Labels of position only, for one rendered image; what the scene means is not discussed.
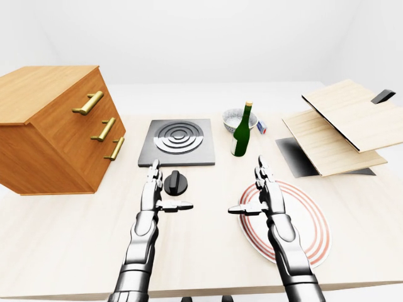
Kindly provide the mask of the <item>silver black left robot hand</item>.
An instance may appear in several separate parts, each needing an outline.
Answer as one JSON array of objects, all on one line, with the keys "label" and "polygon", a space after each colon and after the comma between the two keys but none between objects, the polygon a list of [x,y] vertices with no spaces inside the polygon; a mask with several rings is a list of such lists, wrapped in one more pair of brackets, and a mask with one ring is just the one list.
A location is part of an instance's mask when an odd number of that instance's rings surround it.
[{"label": "silver black left robot hand", "polygon": [[142,211],[164,211],[166,213],[174,213],[193,208],[193,205],[187,201],[173,199],[163,201],[161,198],[162,189],[163,183],[160,161],[155,159],[147,173],[147,181],[142,191],[140,209]]}]

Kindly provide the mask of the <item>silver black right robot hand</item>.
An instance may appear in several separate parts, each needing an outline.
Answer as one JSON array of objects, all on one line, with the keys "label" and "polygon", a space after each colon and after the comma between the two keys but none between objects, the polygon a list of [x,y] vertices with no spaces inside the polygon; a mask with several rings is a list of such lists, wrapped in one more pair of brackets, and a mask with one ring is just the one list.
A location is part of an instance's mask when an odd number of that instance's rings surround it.
[{"label": "silver black right robot hand", "polygon": [[264,213],[266,216],[285,214],[285,202],[279,184],[263,158],[258,157],[258,166],[254,169],[255,186],[259,191],[259,202],[238,204],[230,207],[228,213],[235,215],[257,216]]}]

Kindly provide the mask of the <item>round black stove knob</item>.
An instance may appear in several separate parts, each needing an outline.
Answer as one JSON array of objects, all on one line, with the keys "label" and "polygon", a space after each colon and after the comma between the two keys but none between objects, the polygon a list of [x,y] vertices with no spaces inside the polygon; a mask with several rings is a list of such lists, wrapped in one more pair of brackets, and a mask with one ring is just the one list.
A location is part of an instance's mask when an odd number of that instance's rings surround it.
[{"label": "round black stove knob", "polygon": [[164,190],[170,196],[179,196],[188,188],[187,178],[174,170],[164,181]]}]

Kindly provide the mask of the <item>flat dark stove plate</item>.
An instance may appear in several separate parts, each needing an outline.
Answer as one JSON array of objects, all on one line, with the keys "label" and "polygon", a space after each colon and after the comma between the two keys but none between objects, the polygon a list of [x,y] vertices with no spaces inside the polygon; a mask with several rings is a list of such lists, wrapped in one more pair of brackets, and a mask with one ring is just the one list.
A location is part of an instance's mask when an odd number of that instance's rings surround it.
[{"label": "flat dark stove plate", "polygon": [[162,166],[214,165],[215,152],[209,119],[152,120],[138,166],[154,160]]}]

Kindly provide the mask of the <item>white plate with red rings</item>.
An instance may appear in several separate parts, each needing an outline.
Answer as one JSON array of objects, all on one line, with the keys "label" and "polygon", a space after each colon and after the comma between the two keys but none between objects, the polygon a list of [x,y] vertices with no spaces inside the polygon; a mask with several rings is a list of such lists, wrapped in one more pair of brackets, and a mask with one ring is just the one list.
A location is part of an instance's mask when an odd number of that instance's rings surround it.
[{"label": "white plate with red rings", "polygon": [[[328,257],[332,235],[326,217],[319,205],[302,189],[288,182],[277,182],[285,202],[286,214],[300,235],[300,244],[312,268]],[[249,243],[263,257],[275,263],[275,252],[268,239],[267,217],[239,216],[239,223]]]}]

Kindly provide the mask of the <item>small wooden drawer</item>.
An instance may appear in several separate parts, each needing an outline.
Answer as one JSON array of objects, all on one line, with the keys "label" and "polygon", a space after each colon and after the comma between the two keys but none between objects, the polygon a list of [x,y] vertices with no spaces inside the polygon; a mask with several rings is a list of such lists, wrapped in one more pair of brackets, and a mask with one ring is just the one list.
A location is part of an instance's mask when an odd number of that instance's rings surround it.
[{"label": "small wooden drawer", "polygon": [[[105,127],[105,124],[102,124],[102,121],[109,120],[112,117],[116,118],[116,122],[105,140],[103,142],[91,140],[91,136],[99,135]],[[111,163],[109,159],[104,159],[103,157],[111,155],[115,148],[113,141],[123,137],[124,134],[125,127],[119,114],[110,113],[96,118],[91,124],[90,129],[86,129],[80,136],[80,141],[77,144],[76,154],[73,156],[73,159],[80,175],[86,181],[92,192],[97,191],[98,186]]]}]

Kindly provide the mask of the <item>green glass bottle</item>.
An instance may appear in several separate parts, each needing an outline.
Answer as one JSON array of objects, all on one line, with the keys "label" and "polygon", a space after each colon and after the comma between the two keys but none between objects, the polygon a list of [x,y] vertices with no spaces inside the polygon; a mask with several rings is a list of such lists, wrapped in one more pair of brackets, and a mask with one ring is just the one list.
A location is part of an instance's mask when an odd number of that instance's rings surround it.
[{"label": "green glass bottle", "polygon": [[231,153],[236,157],[242,157],[246,153],[250,138],[249,117],[251,114],[252,105],[252,102],[246,102],[242,120],[233,134]]}]

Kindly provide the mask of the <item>medium wooden drawer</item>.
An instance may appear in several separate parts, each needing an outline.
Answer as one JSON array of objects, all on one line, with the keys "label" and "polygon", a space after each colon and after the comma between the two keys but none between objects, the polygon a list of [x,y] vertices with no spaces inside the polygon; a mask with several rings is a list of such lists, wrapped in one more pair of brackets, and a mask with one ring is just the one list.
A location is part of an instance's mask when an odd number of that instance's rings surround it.
[{"label": "medium wooden drawer", "polygon": [[[116,121],[106,138],[102,142],[93,140],[92,137],[99,136],[111,118]],[[105,94],[86,116],[69,111],[60,121],[60,128],[55,132],[54,140],[70,163],[88,176],[94,169],[108,165],[109,160],[105,157],[113,151],[113,141],[124,133],[124,126],[111,96]]]}]

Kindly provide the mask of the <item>patterned white bowl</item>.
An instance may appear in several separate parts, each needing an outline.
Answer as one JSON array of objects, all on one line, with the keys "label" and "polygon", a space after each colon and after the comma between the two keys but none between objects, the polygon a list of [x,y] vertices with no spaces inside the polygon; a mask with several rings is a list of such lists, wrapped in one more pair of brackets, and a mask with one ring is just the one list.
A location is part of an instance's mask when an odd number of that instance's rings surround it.
[{"label": "patterned white bowl", "polygon": [[[242,108],[228,109],[222,114],[222,119],[225,128],[230,132],[234,133],[236,128],[239,126],[244,110]],[[254,113],[250,113],[249,116],[249,129],[251,130],[258,124],[258,117]]]}]

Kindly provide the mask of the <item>pale wooden board black edge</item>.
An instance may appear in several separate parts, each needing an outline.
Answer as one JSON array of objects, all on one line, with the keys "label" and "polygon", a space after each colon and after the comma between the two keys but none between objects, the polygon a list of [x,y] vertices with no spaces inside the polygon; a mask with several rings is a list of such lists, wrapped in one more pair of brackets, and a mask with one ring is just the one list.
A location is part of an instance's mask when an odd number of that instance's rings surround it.
[{"label": "pale wooden board black edge", "polygon": [[403,107],[350,79],[302,95],[360,153],[403,143]]}]

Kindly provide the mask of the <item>large wooden drawer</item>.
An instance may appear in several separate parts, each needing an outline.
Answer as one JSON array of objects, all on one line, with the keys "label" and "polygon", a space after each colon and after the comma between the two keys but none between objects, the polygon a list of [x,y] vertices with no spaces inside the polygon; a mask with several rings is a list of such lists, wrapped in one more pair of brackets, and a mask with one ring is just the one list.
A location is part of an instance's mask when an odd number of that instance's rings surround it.
[{"label": "large wooden drawer", "polygon": [[71,87],[35,113],[28,122],[39,130],[57,150],[60,150],[54,140],[55,132],[60,128],[60,121],[67,116],[69,111],[72,111],[72,108],[81,108],[89,100],[88,94],[94,94],[97,91],[102,91],[104,95],[109,94],[99,67],[93,67]]}]

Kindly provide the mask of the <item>black block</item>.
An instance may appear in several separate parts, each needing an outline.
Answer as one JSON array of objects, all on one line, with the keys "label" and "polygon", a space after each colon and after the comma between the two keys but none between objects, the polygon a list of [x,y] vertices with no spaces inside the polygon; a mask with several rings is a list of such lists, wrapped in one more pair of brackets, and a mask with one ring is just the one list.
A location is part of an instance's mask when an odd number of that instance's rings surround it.
[{"label": "black block", "polygon": [[390,89],[384,89],[382,92],[380,92],[377,96],[375,96],[371,102],[373,104],[380,104],[383,102],[388,101],[391,97],[393,97],[396,94],[393,90]]}]

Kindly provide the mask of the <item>wooden cabinet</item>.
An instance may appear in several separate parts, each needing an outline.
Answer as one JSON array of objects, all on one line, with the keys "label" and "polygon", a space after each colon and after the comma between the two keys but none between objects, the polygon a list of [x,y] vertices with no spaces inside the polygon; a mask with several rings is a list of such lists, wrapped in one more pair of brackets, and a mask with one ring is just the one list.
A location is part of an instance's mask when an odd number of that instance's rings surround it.
[{"label": "wooden cabinet", "polygon": [[0,77],[0,184],[21,195],[94,193],[28,122],[93,67],[28,66]]}]

